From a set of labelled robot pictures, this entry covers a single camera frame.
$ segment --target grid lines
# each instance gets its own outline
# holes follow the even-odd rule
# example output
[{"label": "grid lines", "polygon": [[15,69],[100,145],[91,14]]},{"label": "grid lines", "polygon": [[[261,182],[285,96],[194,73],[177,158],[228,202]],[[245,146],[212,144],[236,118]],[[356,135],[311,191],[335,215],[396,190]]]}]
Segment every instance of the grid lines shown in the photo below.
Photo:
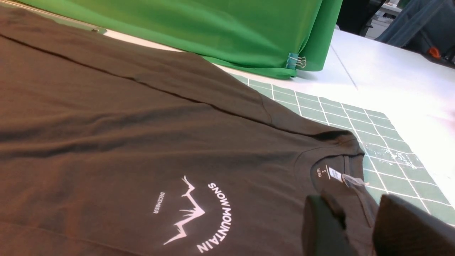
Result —
[{"label": "grid lines", "polygon": [[365,152],[364,179],[369,183],[366,188],[377,202],[384,193],[395,194],[455,226],[454,207],[386,115],[233,76],[301,117],[351,131]]}]

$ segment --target printed logo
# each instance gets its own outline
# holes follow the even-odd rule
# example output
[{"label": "printed logo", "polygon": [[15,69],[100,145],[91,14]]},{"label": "printed logo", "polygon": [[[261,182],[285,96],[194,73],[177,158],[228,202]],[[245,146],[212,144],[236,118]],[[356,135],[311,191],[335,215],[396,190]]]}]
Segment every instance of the printed logo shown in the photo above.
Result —
[{"label": "printed logo", "polygon": [[186,214],[183,216],[183,217],[187,217],[187,218],[174,224],[174,226],[177,227],[178,234],[175,237],[169,239],[163,245],[166,245],[177,239],[186,237],[187,234],[186,234],[185,230],[183,229],[183,226],[185,224],[189,223],[190,221],[194,220],[195,218],[201,217],[202,215],[205,214],[205,211],[201,207],[199,207],[199,205],[196,203],[196,201],[191,196],[191,192],[195,189],[194,186],[188,182],[186,175],[183,177],[182,180],[188,185],[188,190],[185,194],[182,195],[182,197],[187,197],[190,200],[190,202],[193,204],[194,208],[191,210],[180,210],[180,211],[189,212],[189,214]]}]

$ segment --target green fabric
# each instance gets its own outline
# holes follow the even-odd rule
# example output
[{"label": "green fabric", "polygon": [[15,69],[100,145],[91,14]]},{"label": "green fabric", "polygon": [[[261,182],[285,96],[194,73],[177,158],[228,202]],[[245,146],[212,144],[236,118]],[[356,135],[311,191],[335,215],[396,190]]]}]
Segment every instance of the green fabric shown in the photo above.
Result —
[{"label": "green fabric", "polygon": [[22,0],[62,16],[286,79],[289,53],[322,70],[342,0]]}]

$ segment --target table surface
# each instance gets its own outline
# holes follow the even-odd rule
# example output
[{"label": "table surface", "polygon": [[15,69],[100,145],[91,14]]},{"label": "table surface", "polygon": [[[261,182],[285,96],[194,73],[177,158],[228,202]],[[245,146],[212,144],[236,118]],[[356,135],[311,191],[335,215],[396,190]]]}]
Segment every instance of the table surface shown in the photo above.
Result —
[{"label": "table surface", "polygon": [[455,205],[455,69],[342,31],[334,32],[331,47],[364,99],[361,105],[390,118]]},{"label": "table surface", "polygon": [[[105,35],[143,46],[177,51],[108,31]],[[324,69],[277,80],[219,66],[236,75],[297,92],[383,112],[455,205],[455,70],[419,54],[335,31]]]},{"label": "table surface", "polygon": [[383,4],[379,10],[384,11],[384,12],[386,12],[386,10],[391,10],[395,13],[400,13],[402,11],[402,9],[398,8],[396,5],[388,5],[388,4]]}]

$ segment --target brown t-shirt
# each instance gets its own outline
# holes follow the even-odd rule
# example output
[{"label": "brown t-shirt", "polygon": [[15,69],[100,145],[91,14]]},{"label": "brown t-shirt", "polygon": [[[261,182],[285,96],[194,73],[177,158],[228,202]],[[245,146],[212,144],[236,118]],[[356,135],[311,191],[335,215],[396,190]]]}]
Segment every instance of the brown t-shirt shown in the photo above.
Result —
[{"label": "brown t-shirt", "polygon": [[192,53],[0,8],[0,255],[302,255],[321,189],[372,251],[356,138]]}]

